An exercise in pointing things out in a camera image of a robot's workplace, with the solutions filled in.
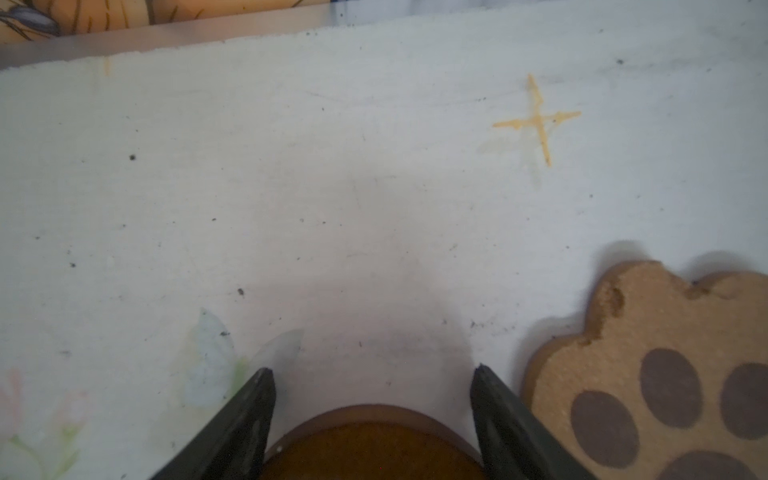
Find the dark oval spot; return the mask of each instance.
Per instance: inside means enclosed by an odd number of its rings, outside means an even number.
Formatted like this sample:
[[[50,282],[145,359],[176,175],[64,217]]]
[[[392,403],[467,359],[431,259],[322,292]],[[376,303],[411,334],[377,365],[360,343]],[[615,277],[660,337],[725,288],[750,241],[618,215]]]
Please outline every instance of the dark oval spot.
[[[720,414],[729,432],[754,440],[768,434],[768,366],[744,363],[728,375],[720,393]]]
[[[609,393],[580,393],[571,404],[571,427],[584,452],[600,465],[624,468],[637,456],[640,439],[632,415]]]
[[[643,358],[640,390],[659,422],[688,428],[701,417],[701,382],[694,366],[679,352],[653,349]]]
[[[734,457],[697,450],[677,457],[658,480],[758,480],[749,467]]]
[[[8,17],[18,20],[25,27],[41,33],[59,34],[58,23],[53,18],[38,12],[34,8],[14,5],[8,10]]]

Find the tan paw-shaped piece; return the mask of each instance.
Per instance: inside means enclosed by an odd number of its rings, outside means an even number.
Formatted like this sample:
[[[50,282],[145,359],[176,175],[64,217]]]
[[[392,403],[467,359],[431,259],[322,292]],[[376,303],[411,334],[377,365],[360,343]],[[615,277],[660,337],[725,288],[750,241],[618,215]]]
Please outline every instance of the tan paw-shaped piece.
[[[531,359],[523,399],[598,478],[768,479],[768,276],[616,266],[584,334]]]

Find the brown round object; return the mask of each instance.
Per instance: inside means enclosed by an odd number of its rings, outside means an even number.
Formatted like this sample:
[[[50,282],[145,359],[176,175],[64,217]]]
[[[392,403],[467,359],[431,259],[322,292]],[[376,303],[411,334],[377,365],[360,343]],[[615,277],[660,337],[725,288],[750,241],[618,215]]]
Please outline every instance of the brown round object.
[[[701,382],[694,366],[681,353],[653,349],[643,358],[640,390],[659,422],[689,428],[701,417]]]
[[[580,393],[571,404],[571,426],[581,449],[601,465],[626,468],[637,457],[640,438],[632,415],[610,393]]]
[[[758,480],[749,467],[734,457],[697,450],[674,459],[658,480]]]
[[[743,363],[733,369],[720,393],[720,414],[728,431],[740,439],[768,434],[768,366]]]
[[[297,440],[264,466],[261,480],[447,478],[482,480],[480,465],[436,436],[364,422]]]

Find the paw print pad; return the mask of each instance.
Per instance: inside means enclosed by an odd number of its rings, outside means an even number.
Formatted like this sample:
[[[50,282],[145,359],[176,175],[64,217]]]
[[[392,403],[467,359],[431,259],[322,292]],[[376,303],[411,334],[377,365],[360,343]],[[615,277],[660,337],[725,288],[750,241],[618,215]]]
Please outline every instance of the paw print pad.
[[[620,265],[584,335],[536,353],[523,399],[598,478],[768,479],[768,276]]]

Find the brown circular base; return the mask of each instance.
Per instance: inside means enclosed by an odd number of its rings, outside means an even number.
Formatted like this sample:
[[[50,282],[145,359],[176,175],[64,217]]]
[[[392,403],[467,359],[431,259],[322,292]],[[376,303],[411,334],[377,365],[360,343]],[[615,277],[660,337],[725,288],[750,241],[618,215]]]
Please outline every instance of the brown circular base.
[[[365,417],[377,420],[366,421]],[[382,417],[406,418],[406,421],[393,423],[381,420]],[[353,422],[339,425],[344,418],[353,419]],[[328,427],[329,423],[338,426]],[[318,425],[325,425],[325,428],[318,430]],[[298,436],[297,431],[306,434],[307,430],[315,432],[290,441],[291,437]],[[276,449],[281,452],[266,463],[261,478],[483,480],[480,465],[467,452],[446,441],[444,438],[452,434],[446,435],[447,432],[445,426],[429,417],[395,407],[363,406],[337,410],[310,420],[281,439],[276,444]]]

